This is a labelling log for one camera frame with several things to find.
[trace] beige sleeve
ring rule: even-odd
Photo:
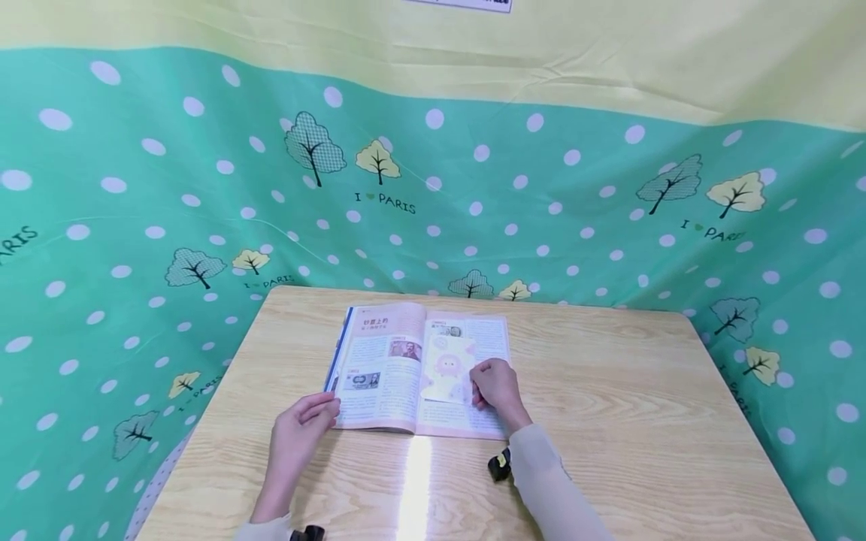
[[[511,435],[511,474],[545,541],[613,541],[538,424]]]
[[[262,524],[248,522],[238,528],[235,541],[288,541],[292,535],[292,530],[288,527],[290,516],[287,514]]]

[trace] wood grain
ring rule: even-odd
[[[812,539],[691,324],[679,314],[305,287],[271,292],[139,541],[231,539],[278,413],[320,390],[349,305],[416,301],[508,317],[527,408],[620,541]],[[540,538],[495,441],[332,431],[293,525],[327,538]]]

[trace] white label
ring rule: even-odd
[[[511,2],[514,0],[410,0],[411,2],[436,3],[443,6],[454,6],[456,8],[469,8],[471,10],[496,11],[498,13],[511,13]]]

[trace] magazine page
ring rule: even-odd
[[[503,316],[427,313],[416,434],[505,440],[492,408],[472,405],[469,371],[498,357],[511,362]]]
[[[415,431],[425,316],[415,303],[349,308],[325,386],[336,428]]]

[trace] cartoon tree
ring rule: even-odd
[[[710,201],[725,207],[719,218],[727,216],[730,209],[740,212],[761,210],[766,199],[761,194],[764,183],[760,181],[760,173],[752,171],[742,177],[718,183],[707,192]]]
[[[754,297],[717,300],[709,307],[722,323],[714,334],[719,336],[722,331],[727,331],[731,338],[745,344],[752,337],[752,325],[758,319],[759,308],[760,301]]]
[[[262,252],[255,250],[243,250],[232,262],[234,268],[242,268],[244,270],[252,270],[255,275],[259,274],[259,269],[268,264],[270,258]]]
[[[701,155],[694,154],[682,160],[673,169],[660,173],[637,191],[637,196],[650,203],[655,202],[650,214],[655,214],[659,203],[675,199],[686,199],[698,192],[701,177]]]
[[[776,372],[779,371],[778,353],[756,347],[746,348],[746,363],[749,367],[743,372],[743,376],[752,372],[767,387],[776,383]]]
[[[306,111],[298,113],[294,126],[286,132],[285,141],[288,155],[301,167],[313,170],[316,185],[320,188],[320,173],[334,173],[346,167],[343,149],[331,141],[327,129],[319,126],[313,115]]]
[[[123,460],[129,455],[139,441],[150,441],[153,438],[147,435],[153,422],[159,416],[158,411],[148,411],[143,415],[133,415],[114,427],[114,459]]]
[[[499,298],[505,300],[529,299],[532,296],[523,280],[515,280],[510,286],[499,292]]]
[[[466,295],[467,299],[475,297],[489,297],[493,294],[493,286],[488,284],[487,276],[481,274],[480,270],[470,270],[466,276],[448,284],[448,289],[458,295]]]
[[[201,375],[201,372],[189,372],[175,377],[174,380],[171,381],[171,388],[168,390],[168,397],[177,398],[178,395],[185,390],[192,390],[192,383]]]
[[[382,185],[382,176],[400,177],[400,168],[391,159],[391,153],[382,146],[382,142],[378,139],[374,139],[369,146],[358,153],[358,156],[355,157],[355,164],[364,171],[376,173],[379,177],[379,186]]]
[[[210,257],[205,252],[196,252],[189,248],[179,248],[174,253],[174,261],[165,273],[165,281],[169,286],[189,286],[200,282],[204,289],[210,289],[205,280],[213,278],[225,270],[225,263],[218,257]]]

